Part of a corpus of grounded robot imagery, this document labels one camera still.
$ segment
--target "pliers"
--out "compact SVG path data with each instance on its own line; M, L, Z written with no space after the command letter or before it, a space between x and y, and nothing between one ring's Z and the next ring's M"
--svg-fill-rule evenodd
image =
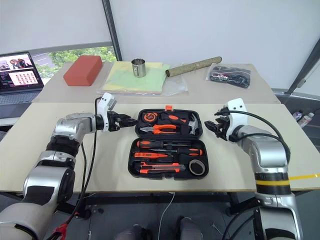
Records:
M140 128L141 131L149 132L152 131L153 134L175 134L176 131L161 131L162 129L177 129L176 125L172 124L165 124L165 125L153 125L153 126L146 126Z

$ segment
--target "stainless steel cup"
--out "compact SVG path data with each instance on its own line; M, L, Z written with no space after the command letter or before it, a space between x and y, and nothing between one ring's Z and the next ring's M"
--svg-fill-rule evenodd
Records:
M136 78L142 78L146 75L146 61L141 58L136 58L131 61L133 75Z

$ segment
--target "window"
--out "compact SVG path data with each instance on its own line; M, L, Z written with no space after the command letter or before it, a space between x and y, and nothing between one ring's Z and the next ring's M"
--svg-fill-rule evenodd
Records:
M114 62L117 60L112 46L38 53L32 55L32 59L43 83L46 84L65 62L74 62L82 55L99 55L103 62Z

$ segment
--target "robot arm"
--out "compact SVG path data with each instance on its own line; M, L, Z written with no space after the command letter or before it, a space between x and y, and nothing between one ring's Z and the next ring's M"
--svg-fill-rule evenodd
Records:
M241 98L231 100L221 110L246 112ZM260 207L254 211L254 230L257 240L302 240L296 197L291 192L288 177L287 152L282 143L263 135L268 131L248 125L248 116L228 113L216 119L218 124L206 121L205 126L218 138L237 142L251 158L254 172L255 197Z
M46 150L24 182L23 200L0 213L0 240L43 239L58 204L73 194L76 155L84 136L136 124L130 116L110 111L115 104L115 98L105 93L97 114L74 113L58 120Z

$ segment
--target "gray pants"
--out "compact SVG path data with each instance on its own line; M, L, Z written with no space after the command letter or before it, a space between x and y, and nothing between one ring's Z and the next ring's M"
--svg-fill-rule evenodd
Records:
M143 240L143 228L138 224L119 233L115 240ZM203 235L197 225L189 217L185 217L180 222L180 240L203 240Z

